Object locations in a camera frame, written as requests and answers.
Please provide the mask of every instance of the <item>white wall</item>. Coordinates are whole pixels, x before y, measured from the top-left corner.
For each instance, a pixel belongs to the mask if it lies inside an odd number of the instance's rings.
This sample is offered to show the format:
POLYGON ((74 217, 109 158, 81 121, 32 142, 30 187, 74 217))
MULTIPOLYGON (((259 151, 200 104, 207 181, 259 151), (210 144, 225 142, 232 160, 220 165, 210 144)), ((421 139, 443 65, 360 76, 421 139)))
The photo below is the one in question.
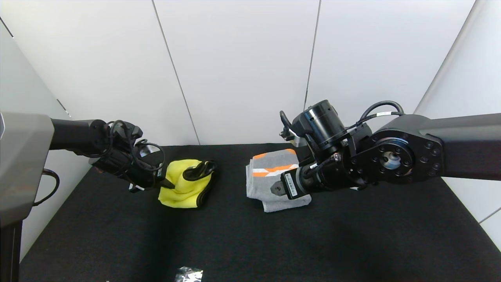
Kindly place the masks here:
MULTIPOLYGON (((31 67, 5 27, 0 24, 0 110, 42 113, 52 118, 69 119, 52 93, 31 67)), ((45 167, 58 173, 61 183, 57 193, 34 207, 23 222, 21 259, 38 238, 50 219, 89 170, 88 159, 69 151, 51 151, 45 167)), ((54 180, 42 176, 37 200, 54 188, 54 180)))
POLYGON ((0 17, 74 119, 198 144, 151 1, 1 1, 0 17))
MULTIPOLYGON (((412 113, 473 3, 322 1, 306 107, 328 99, 345 126, 381 100, 412 113)), ((391 119, 368 124, 375 131, 391 119)))
POLYGON ((282 142, 303 110, 318 1, 155 1, 201 144, 282 142))
MULTIPOLYGON (((501 2, 477 1, 457 43, 416 110, 430 118, 501 112, 501 2)), ((501 182, 445 178, 472 215, 482 221, 501 207, 501 182)), ((498 243, 501 224, 482 226, 498 243)))

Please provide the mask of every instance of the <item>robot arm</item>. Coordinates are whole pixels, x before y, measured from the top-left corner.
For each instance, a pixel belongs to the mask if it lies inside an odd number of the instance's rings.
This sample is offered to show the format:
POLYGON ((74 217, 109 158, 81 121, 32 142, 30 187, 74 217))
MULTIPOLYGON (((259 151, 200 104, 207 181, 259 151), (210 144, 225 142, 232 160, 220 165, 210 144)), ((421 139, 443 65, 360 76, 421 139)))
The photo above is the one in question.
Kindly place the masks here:
POLYGON ((324 100, 309 107, 292 123, 281 112, 281 136, 310 147, 314 160, 282 173, 272 187, 290 199, 340 188, 363 189, 385 181, 409 184, 433 177, 501 180, 501 114, 429 119, 407 114, 395 102, 371 106, 348 128, 324 100), (391 104, 396 112, 367 116, 378 105, 391 104), (364 123, 372 117, 400 117, 372 133, 364 123))
POLYGON ((0 227, 30 213, 49 150, 69 150, 91 158, 93 166, 129 181, 131 192, 171 187, 162 173, 163 149, 146 140, 137 142, 142 135, 139 127, 121 120, 105 123, 0 113, 0 227))

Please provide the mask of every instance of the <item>bolt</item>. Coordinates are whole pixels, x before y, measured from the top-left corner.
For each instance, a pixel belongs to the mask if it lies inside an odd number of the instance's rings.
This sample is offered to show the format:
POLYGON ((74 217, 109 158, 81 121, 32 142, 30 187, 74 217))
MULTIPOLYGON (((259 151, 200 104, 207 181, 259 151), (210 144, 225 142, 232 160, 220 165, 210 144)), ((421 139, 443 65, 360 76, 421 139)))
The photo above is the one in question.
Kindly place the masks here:
POLYGON ((337 162, 340 161, 341 160, 341 154, 334 153, 334 160, 337 161, 337 162))

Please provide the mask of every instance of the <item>yellow towel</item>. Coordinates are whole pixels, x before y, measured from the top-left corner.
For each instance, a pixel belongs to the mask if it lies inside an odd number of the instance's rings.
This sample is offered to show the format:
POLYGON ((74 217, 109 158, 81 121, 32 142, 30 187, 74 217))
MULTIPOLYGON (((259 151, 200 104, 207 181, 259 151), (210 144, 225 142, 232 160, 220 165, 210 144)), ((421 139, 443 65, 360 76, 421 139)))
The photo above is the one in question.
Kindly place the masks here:
POLYGON ((204 192, 212 178, 215 163, 199 160, 174 161, 167 167, 166 179, 174 189, 160 188, 158 200, 173 208, 196 208, 203 202, 204 192))

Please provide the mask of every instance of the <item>small plastic bag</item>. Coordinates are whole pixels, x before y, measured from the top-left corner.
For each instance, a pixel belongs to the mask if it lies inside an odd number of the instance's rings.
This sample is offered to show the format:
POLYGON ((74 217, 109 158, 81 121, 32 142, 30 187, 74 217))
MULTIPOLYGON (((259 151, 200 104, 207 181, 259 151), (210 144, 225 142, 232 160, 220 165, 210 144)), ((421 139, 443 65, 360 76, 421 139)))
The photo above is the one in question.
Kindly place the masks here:
POLYGON ((183 266, 177 270, 174 282, 201 282, 203 270, 183 266))

